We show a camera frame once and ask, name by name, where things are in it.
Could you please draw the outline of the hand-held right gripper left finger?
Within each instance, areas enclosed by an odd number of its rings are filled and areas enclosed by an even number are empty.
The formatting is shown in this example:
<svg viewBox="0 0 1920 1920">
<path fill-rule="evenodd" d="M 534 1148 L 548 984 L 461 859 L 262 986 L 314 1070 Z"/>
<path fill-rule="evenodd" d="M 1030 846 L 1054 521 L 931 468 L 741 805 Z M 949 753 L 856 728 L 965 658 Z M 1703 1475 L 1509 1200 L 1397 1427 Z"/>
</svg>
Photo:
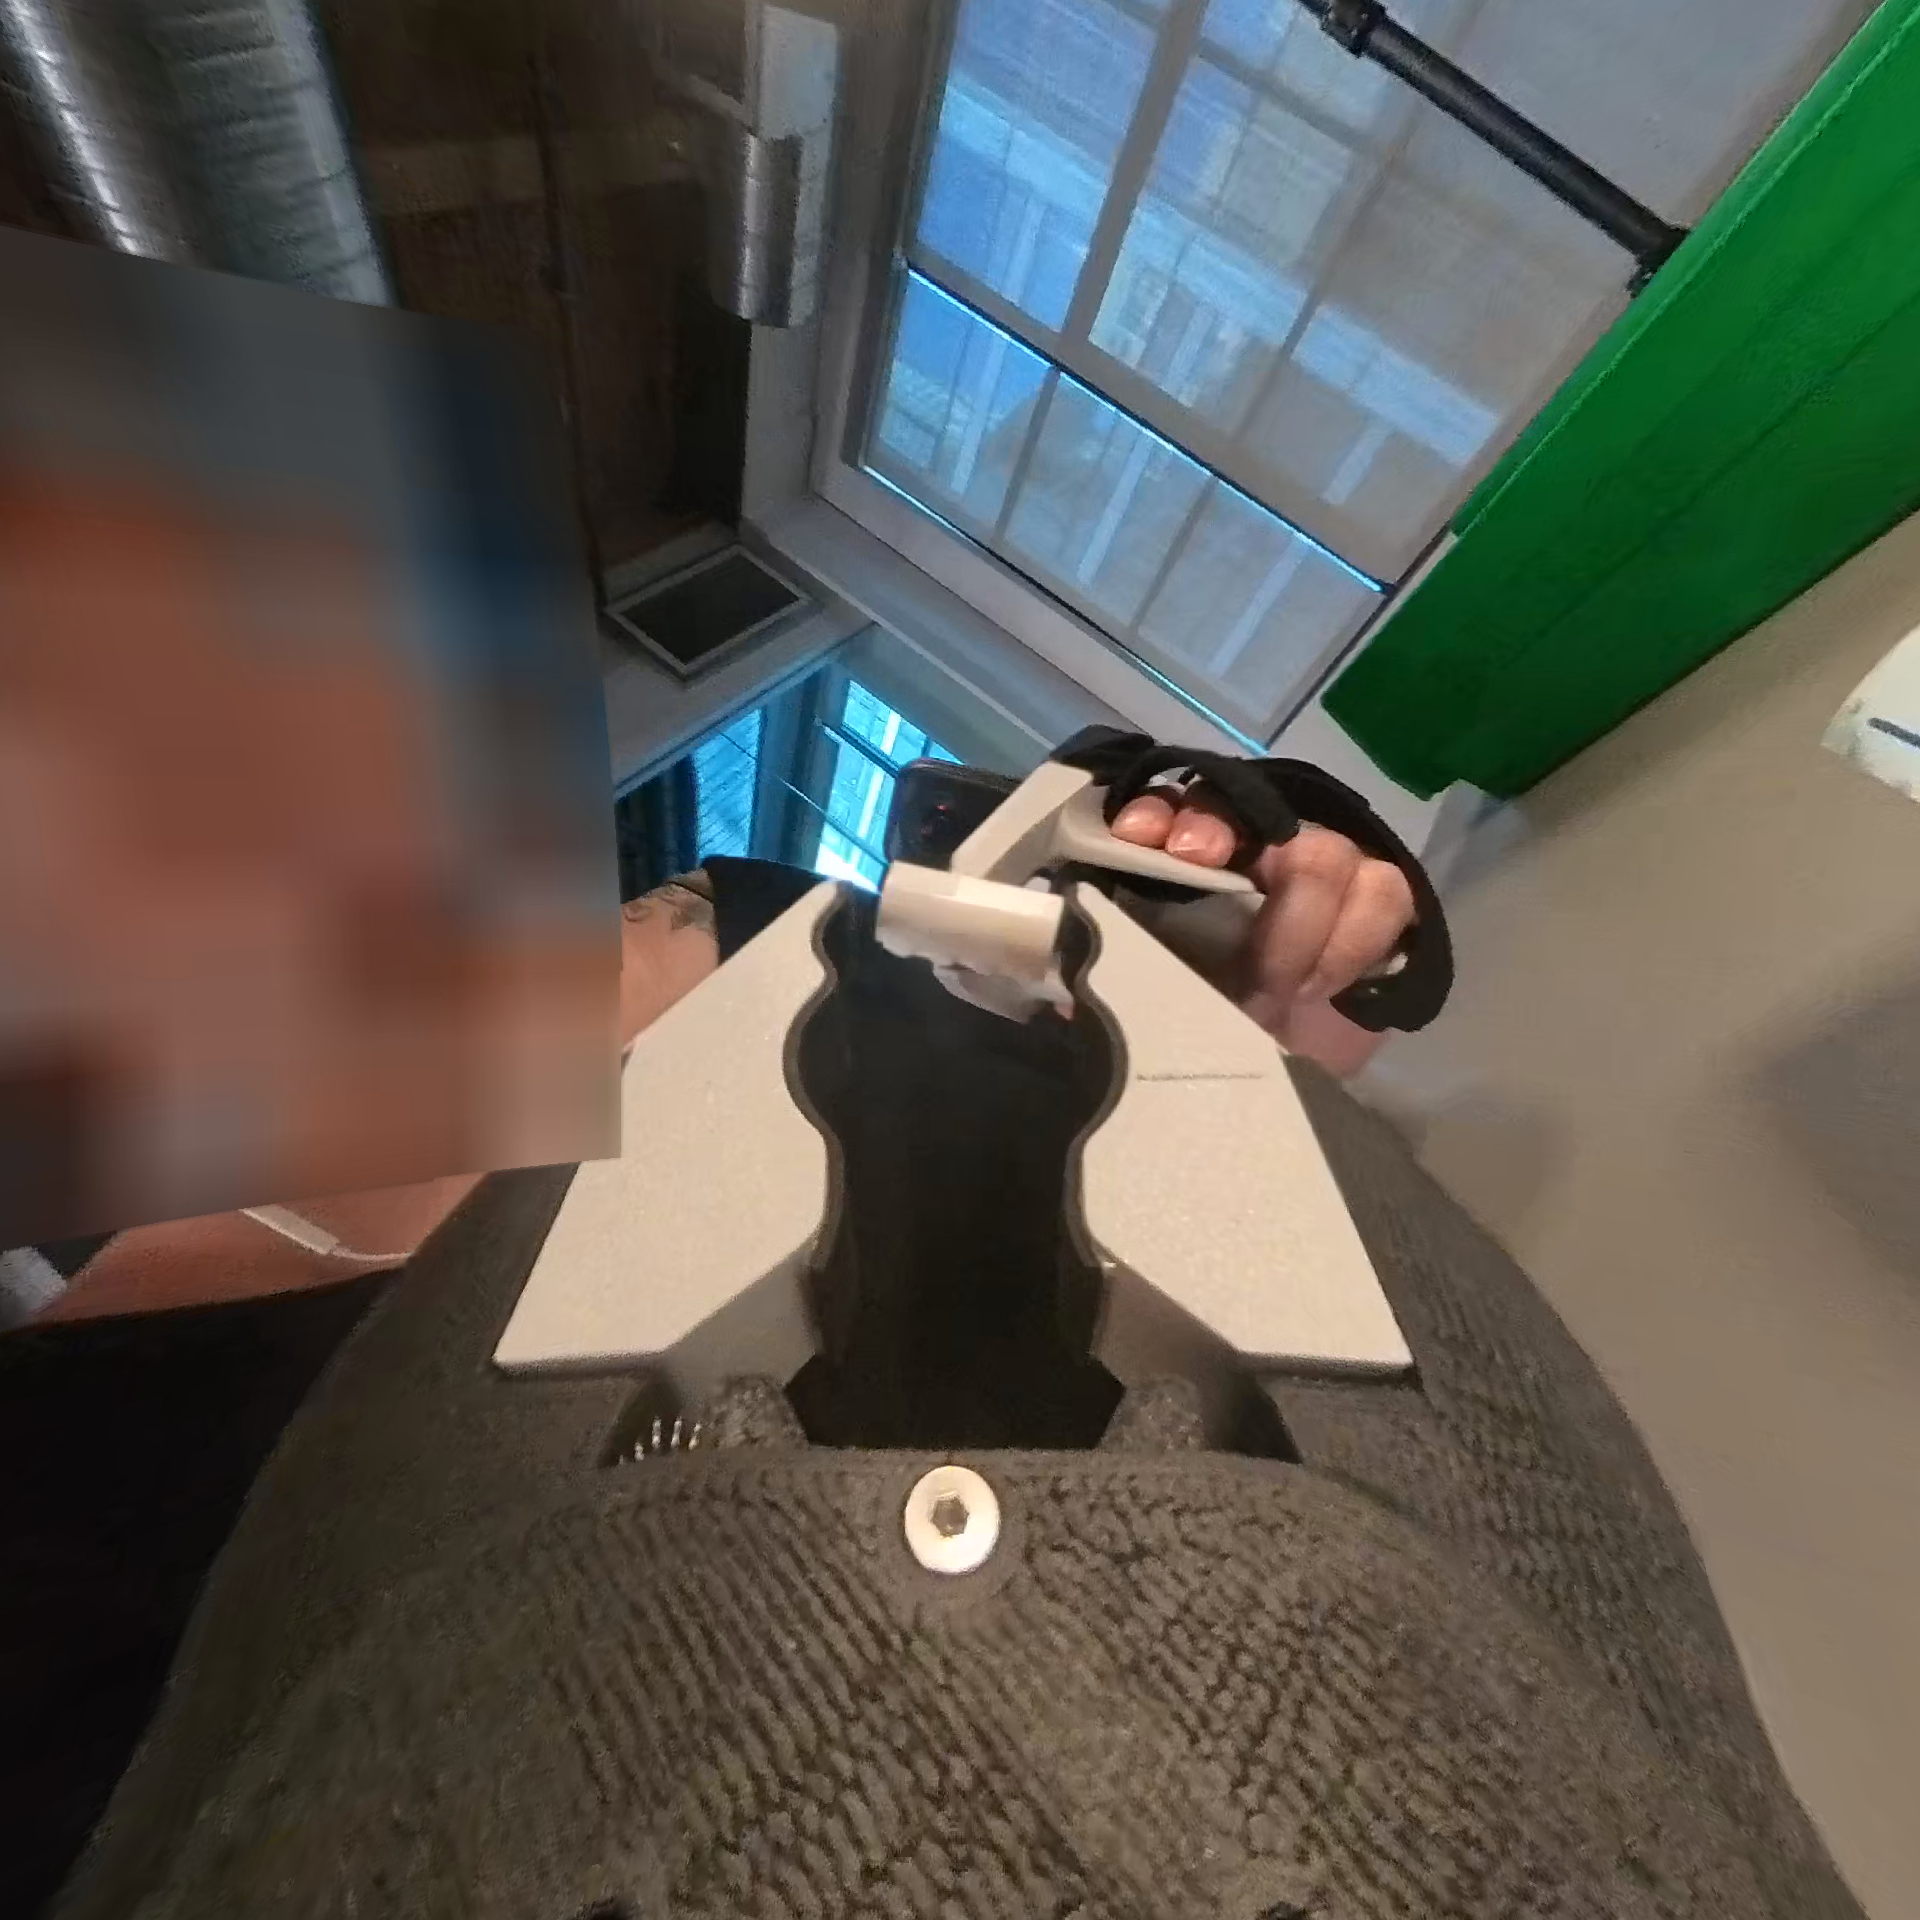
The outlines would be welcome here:
<svg viewBox="0 0 1920 1920">
<path fill-rule="evenodd" d="M 798 1036 L 832 995 L 815 883 L 661 1011 L 620 1077 L 620 1155 L 586 1161 L 494 1349 L 508 1377 L 792 1377 L 818 1347 L 810 1272 L 832 1146 Z"/>
</svg>

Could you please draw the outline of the grey metal duct section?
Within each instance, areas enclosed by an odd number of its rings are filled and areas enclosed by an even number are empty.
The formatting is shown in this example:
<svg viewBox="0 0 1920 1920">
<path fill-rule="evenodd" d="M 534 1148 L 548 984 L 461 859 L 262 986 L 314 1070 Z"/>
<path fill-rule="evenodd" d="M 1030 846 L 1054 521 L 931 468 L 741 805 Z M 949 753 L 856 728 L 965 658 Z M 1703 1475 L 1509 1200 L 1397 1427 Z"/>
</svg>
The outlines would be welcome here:
<svg viewBox="0 0 1920 1920">
<path fill-rule="evenodd" d="M 758 330 L 811 322 L 826 273 L 842 34 L 822 17 L 748 5 L 741 102 L 708 146 L 715 302 Z"/>
</svg>

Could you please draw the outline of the white lego assembly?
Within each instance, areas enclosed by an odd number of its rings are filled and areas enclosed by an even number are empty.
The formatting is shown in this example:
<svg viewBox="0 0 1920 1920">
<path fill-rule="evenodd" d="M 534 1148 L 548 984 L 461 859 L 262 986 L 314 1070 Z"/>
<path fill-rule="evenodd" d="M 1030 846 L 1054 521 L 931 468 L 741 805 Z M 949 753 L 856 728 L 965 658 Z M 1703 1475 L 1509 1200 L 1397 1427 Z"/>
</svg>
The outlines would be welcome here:
<svg viewBox="0 0 1920 1920">
<path fill-rule="evenodd" d="M 879 888 L 876 941 L 986 1016 L 1069 1020 L 1064 901 L 1044 883 L 1010 884 L 894 862 Z"/>
</svg>

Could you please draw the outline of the person's left hand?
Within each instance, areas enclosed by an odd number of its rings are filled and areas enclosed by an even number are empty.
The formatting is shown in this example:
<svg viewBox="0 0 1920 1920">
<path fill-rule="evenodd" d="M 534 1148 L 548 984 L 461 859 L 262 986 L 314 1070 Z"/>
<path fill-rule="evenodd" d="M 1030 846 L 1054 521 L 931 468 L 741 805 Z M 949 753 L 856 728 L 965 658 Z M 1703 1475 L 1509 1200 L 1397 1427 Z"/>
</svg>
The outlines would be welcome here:
<svg viewBox="0 0 1920 1920">
<path fill-rule="evenodd" d="M 1156 785 L 1122 806 L 1111 832 L 1195 868 L 1237 868 L 1261 893 L 1232 902 L 1150 902 L 1127 912 L 1235 1002 L 1287 1053 L 1339 1082 L 1373 1060 L 1382 1037 L 1335 1008 L 1335 997 L 1382 974 L 1416 916 L 1405 876 L 1323 825 L 1255 846 L 1199 785 Z"/>
</svg>

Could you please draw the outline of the person's left forearm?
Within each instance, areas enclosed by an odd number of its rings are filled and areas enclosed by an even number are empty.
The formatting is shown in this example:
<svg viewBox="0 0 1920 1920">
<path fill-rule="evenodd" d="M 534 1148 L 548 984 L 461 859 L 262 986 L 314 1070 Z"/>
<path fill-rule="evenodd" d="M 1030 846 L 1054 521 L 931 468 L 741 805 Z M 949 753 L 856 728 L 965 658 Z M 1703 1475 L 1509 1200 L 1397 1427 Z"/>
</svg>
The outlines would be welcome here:
<svg viewBox="0 0 1920 1920">
<path fill-rule="evenodd" d="M 638 1036 L 669 1012 L 741 946 L 739 902 L 727 862 L 686 872 L 620 908 L 616 1037 Z"/>
</svg>

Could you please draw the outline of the small window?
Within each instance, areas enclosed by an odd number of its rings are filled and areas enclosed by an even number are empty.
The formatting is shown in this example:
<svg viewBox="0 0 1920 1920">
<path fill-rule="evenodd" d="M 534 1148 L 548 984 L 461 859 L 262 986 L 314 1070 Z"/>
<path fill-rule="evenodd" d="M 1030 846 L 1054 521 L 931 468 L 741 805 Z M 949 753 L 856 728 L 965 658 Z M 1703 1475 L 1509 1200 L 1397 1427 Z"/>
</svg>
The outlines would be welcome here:
<svg viewBox="0 0 1920 1920">
<path fill-rule="evenodd" d="M 922 758 L 954 755 L 829 662 L 614 796 L 616 897 L 645 897 L 712 857 L 876 893 L 899 774 Z"/>
</svg>

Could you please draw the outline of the person's black shirt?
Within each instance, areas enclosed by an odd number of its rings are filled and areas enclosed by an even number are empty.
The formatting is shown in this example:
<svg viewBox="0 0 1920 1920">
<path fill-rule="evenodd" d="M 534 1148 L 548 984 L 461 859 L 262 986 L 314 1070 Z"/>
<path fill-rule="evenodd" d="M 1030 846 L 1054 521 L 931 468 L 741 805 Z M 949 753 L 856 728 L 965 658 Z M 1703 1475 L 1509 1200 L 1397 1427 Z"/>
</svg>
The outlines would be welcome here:
<svg viewBox="0 0 1920 1920">
<path fill-rule="evenodd" d="M 1074 1316 L 1069 1146 L 1109 1044 L 1087 1016 L 1003 1020 L 874 941 L 876 910 L 827 928 L 836 986 L 803 1044 L 805 1089 L 845 1149 L 851 1200 L 822 1274 L 822 1352 L 775 1392 L 810 1442 L 853 1449 L 1078 1449 L 1120 1396 Z M 4 1915 L 45 1915 L 85 1858 L 175 1667 L 234 1528 L 306 1410 L 346 1392 L 349 1488 L 295 1500 L 371 1538 L 372 1494 L 430 1445 L 399 1420 L 472 1386 L 480 1437 L 438 1453 L 503 1497 L 503 1320 L 570 1169 L 490 1174 L 388 1276 L 4 1336 Z"/>
</svg>

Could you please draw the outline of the green panel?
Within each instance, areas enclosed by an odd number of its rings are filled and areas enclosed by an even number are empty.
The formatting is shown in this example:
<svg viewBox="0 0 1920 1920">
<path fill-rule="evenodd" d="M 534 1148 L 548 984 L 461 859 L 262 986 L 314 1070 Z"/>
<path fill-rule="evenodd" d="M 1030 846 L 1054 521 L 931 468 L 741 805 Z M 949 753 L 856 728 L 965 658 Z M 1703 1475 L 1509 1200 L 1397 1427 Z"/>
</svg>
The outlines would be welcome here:
<svg viewBox="0 0 1920 1920">
<path fill-rule="evenodd" d="M 1323 708 L 1510 801 L 1916 512 L 1917 5 L 1880 5 L 1455 514 Z"/>
</svg>

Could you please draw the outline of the large multi-pane window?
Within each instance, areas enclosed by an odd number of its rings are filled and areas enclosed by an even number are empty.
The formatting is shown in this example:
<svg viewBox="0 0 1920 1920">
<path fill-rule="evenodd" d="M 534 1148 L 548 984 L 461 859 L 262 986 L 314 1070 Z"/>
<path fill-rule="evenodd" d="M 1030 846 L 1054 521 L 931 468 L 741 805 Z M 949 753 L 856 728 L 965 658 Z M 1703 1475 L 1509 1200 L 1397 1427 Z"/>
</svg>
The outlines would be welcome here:
<svg viewBox="0 0 1920 1920">
<path fill-rule="evenodd" d="M 925 5 L 848 462 L 1244 741 L 1634 264 L 1298 5 Z"/>
</svg>

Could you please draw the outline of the silver ventilation duct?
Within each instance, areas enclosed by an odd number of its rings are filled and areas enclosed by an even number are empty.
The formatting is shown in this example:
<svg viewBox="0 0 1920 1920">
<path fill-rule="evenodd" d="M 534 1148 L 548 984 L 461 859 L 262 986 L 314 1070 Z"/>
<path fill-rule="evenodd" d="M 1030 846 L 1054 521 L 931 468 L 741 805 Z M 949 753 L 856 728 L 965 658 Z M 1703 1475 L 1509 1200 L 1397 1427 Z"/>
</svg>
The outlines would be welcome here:
<svg viewBox="0 0 1920 1920">
<path fill-rule="evenodd" d="M 4 3 L 3 82 L 86 241 L 396 302 L 310 5 Z"/>
</svg>

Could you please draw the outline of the black pipe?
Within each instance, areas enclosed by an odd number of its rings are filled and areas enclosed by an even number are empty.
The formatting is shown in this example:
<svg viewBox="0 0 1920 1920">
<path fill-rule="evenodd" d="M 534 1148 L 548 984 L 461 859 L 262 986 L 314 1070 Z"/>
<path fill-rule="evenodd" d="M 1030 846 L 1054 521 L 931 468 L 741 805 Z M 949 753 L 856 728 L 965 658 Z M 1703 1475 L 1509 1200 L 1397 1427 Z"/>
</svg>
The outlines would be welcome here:
<svg viewBox="0 0 1920 1920">
<path fill-rule="evenodd" d="M 1363 59 L 1405 84 L 1446 121 L 1470 133 L 1560 208 L 1628 253 L 1634 264 L 1628 281 L 1631 296 L 1647 286 L 1690 241 L 1686 226 L 1670 225 L 1628 195 L 1614 179 L 1398 24 L 1382 5 L 1300 3 L 1298 9 L 1349 58 Z"/>
</svg>

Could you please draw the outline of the white vent grille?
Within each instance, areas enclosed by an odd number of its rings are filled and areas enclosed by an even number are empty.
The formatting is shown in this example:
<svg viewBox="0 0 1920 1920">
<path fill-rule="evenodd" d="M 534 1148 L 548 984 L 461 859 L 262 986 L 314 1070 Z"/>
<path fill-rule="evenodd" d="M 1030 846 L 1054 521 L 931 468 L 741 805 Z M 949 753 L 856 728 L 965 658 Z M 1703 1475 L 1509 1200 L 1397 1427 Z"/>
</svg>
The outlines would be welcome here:
<svg viewBox="0 0 1920 1920">
<path fill-rule="evenodd" d="M 813 610 L 778 564 L 731 541 L 612 595 L 603 625 L 621 650 L 692 686 Z"/>
</svg>

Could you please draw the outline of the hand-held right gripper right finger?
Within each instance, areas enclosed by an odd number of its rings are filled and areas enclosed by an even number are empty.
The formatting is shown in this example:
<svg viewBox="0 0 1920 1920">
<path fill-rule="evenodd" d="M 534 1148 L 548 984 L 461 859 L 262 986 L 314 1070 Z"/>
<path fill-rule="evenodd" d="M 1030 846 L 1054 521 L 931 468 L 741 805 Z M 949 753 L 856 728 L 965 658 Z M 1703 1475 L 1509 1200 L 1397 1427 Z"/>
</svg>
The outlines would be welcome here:
<svg viewBox="0 0 1920 1920">
<path fill-rule="evenodd" d="M 1411 1349 L 1290 1058 L 1114 901 L 1078 884 L 1084 997 L 1116 1048 L 1078 1148 L 1114 1377 L 1404 1377 Z"/>
</svg>

